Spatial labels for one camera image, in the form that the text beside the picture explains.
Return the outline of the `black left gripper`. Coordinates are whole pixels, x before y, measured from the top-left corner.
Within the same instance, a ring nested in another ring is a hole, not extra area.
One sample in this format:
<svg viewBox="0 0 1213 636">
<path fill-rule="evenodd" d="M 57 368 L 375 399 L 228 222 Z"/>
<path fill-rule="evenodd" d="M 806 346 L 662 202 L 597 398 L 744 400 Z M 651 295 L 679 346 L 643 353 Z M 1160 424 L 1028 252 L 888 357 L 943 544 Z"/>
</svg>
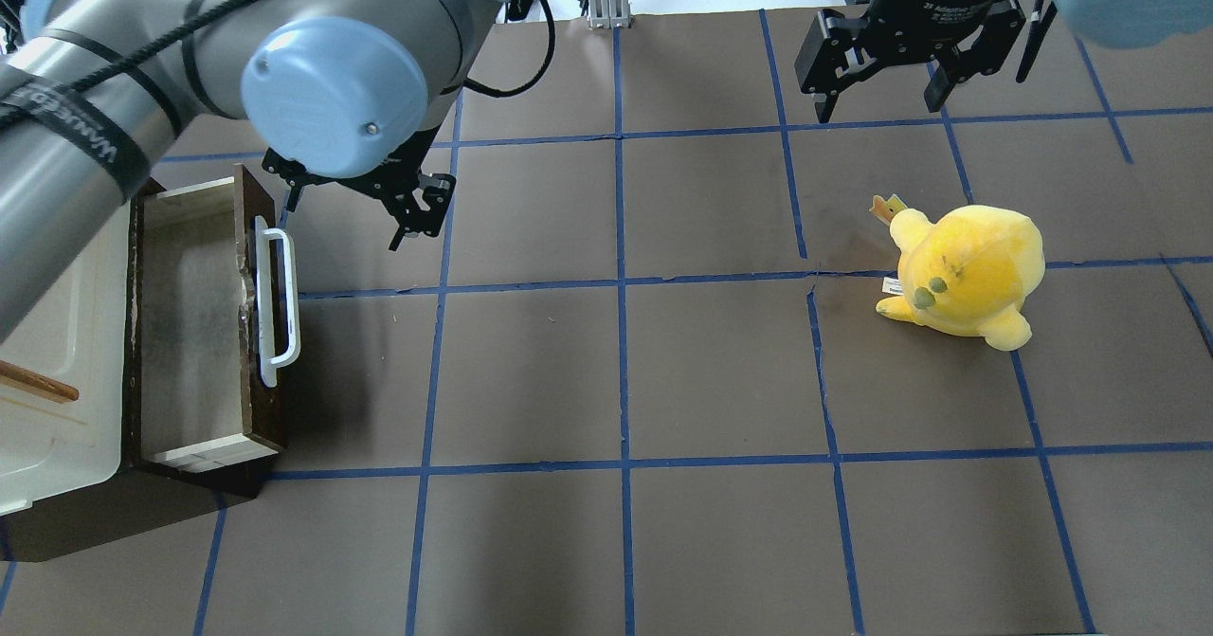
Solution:
<svg viewBox="0 0 1213 636">
<path fill-rule="evenodd" d="M 389 251 L 395 252 L 408 238 L 421 234 L 437 238 L 442 234 L 459 178 L 452 174 L 429 175 L 421 171 L 438 132 L 437 127 L 429 127 L 412 134 L 377 167 L 351 178 L 312 174 L 298 161 L 287 160 L 273 149 L 264 152 L 262 169 L 277 174 L 287 183 L 281 214 L 298 209 L 304 187 L 321 184 L 338 184 L 381 203 L 398 225 L 389 240 Z"/>
</svg>

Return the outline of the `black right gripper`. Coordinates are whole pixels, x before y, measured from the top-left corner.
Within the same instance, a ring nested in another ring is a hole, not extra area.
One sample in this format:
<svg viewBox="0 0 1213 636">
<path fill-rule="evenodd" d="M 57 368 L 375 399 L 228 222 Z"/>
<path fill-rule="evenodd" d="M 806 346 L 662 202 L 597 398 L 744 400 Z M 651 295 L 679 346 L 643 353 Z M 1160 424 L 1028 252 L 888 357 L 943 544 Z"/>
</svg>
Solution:
<svg viewBox="0 0 1213 636">
<path fill-rule="evenodd" d="M 993 75 L 1026 27 L 1019 0 L 844 1 L 862 5 L 862 15 L 819 10 L 795 61 L 798 87 L 813 97 L 820 125 L 831 123 L 844 89 L 889 67 L 934 66 L 927 97 L 947 97 L 973 76 Z M 1015 83 L 1027 83 L 1057 11 L 1050 0 L 1033 0 Z"/>
</svg>

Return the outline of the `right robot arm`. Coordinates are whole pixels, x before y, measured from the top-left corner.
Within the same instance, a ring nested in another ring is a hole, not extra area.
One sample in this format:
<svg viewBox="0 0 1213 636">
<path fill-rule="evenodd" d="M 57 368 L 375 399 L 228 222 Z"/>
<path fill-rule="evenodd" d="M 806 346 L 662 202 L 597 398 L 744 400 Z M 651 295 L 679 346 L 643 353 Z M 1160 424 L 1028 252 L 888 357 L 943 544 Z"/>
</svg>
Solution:
<svg viewBox="0 0 1213 636">
<path fill-rule="evenodd" d="M 1143 49 L 1211 27 L 1211 0 L 870 0 L 859 17 L 819 10 L 805 32 L 795 74 L 819 123 L 832 119 L 845 89 L 888 67 L 934 66 L 923 93 L 940 112 L 953 89 L 995 75 L 1019 39 L 1015 79 L 1025 83 L 1057 19 L 1107 49 Z"/>
</svg>

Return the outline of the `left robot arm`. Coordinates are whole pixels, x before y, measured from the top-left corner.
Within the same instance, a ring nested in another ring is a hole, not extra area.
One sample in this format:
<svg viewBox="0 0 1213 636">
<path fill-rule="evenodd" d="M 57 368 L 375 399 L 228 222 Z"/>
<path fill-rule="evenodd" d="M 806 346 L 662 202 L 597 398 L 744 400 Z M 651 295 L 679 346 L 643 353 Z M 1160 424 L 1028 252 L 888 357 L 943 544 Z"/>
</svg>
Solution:
<svg viewBox="0 0 1213 636">
<path fill-rule="evenodd" d="M 2 61 L 2 335 L 200 115 L 247 120 L 290 184 L 381 201 L 435 237 L 421 174 L 508 0 L 25 0 Z"/>
</svg>

